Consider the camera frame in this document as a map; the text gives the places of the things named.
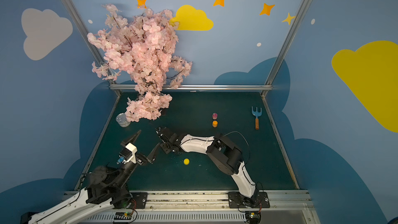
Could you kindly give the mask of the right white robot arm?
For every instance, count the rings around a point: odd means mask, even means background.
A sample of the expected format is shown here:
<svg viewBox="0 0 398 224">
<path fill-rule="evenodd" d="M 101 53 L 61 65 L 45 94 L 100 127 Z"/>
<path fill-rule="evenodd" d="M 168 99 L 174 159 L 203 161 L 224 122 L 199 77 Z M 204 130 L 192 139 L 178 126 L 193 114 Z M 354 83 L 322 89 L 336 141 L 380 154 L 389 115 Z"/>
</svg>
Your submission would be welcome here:
<svg viewBox="0 0 398 224">
<path fill-rule="evenodd" d="M 249 176 L 243 158 L 243 152 L 225 135 L 198 137 L 190 134 L 177 134 L 168 128 L 157 128 L 161 147 L 168 154 L 195 152 L 207 155 L 215 166 L 232 177 L 239 193 L 232 202 L 237 207 L 255 208 L 261 204 L 259 189 Z"/>
</svg>

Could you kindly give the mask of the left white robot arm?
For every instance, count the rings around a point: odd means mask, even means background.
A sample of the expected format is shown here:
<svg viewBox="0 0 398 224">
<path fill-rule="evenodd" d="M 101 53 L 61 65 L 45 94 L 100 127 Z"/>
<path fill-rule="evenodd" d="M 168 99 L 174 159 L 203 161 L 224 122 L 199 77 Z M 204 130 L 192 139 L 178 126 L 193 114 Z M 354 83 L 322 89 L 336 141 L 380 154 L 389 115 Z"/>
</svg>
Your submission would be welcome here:
<svg viewBox="0 0 398 224">
<path fill-rule="evenodd" d="M 134 145 L 141 130 L 121 143 L 118 168 L 98 166 L 86 174 L 89 184 L 69 199 L 40 213 L 27 212 L 21 216 L 22 224 L 77 224 L 101 211 L 124 208 L 131 204 L 127 182 L 138 166 L 155 161 L 160 143 L 148 156 Z"/>
</svg>

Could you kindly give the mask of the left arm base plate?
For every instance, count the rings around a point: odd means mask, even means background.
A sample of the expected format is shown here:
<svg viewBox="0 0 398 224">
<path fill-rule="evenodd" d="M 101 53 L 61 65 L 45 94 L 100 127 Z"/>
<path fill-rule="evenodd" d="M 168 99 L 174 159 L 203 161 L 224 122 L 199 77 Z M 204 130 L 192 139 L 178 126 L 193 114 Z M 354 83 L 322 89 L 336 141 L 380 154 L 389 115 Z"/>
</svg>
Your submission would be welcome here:
<svg viewBox="0 0 398 224">
<path fill-rule="evenodd" d="M 128 209 L 145 209 L 147 203 L 147 192 L 130 192 L 130 197 L 127 201 Z"/>
</svg>

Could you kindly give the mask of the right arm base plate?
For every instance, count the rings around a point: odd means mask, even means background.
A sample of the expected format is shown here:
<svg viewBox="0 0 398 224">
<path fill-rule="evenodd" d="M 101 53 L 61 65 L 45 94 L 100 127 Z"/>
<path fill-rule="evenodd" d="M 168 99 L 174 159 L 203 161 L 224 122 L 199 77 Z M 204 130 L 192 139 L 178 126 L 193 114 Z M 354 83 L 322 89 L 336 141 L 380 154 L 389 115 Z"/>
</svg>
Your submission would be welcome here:
<svg viewBox="0 0 398 224">
<path fill-rule="evenodd" d="M 244 197 L 239 192 L 228 192 L 229 208 L 270 208 L 269 198 L 266 192 L 255 192 L 249 198 Z"/>
</svg>

